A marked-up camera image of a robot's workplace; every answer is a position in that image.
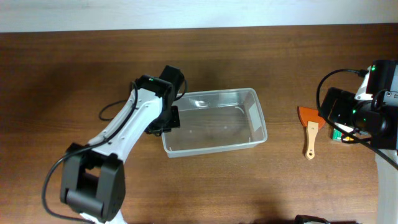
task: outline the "cable connector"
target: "cable connector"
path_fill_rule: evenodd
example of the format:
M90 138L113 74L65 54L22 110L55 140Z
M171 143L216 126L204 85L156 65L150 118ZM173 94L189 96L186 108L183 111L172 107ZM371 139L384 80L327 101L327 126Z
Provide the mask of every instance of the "cable connector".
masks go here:
M359 77L365 78L366 74L369 73L369 70L361 69L358 73Z

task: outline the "wood grain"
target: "wood grain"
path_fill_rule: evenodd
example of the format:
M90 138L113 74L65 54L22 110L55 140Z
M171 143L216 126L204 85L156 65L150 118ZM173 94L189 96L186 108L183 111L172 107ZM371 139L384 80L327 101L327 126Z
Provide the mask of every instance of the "wood grain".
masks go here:
M169 159L160 138L143 135L125 166L129 223L284 223L297 214L375 223L374 154L332 141L324 127L308 161L297 106L314 108L318 82L334 69L397 58L397 36L397 24L0 34L0 222L67 223L40 204L48 169L106 126L98 111L127 98L131 80L169 64L190 91L254 88L269 137L252 149ZM361 82L337 75L322 95ZM75 215L59 190L58 170L49 204Z

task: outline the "white label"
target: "white label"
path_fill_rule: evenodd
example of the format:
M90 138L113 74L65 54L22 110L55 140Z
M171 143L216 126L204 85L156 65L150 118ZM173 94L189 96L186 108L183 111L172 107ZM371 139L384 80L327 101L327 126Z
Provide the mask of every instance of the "white label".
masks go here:
M261 127L261 120L257 105L255 103L250 107L249 114L253 125L253 130L257 131Z

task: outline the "orange scraper blade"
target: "orange scraper blade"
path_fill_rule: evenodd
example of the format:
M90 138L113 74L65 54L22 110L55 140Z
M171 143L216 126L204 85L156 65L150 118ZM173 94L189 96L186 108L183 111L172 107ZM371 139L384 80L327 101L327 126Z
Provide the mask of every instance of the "orange scraper blade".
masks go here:
M318 111L314 109L299 106L298 116L304 127L307 127L309 121L318 123L318 129L321 129L326 123L323 118L318 116Z

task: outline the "brown tabletop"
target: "brown tabletop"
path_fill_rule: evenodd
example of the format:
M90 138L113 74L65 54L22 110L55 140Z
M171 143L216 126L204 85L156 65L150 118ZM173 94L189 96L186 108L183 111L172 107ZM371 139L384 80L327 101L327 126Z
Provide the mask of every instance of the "brown tabletop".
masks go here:
M268 140L169 159L161 138L142 135L125 164L127 222L272 224L305 214L375 223L374 153L332 141L325 126L308 161L297 107L315 108L328 72L397 52L397 24L0 34L0 222L68 223L40 202L50 166L71 142L85 144L107 125L98 111L127 98L130 81L173 65L189 91L255 89ZM331 86L356 92L361 82L336 75L322 96ZM59 202L60 178L57 170L49 205L76 215Z

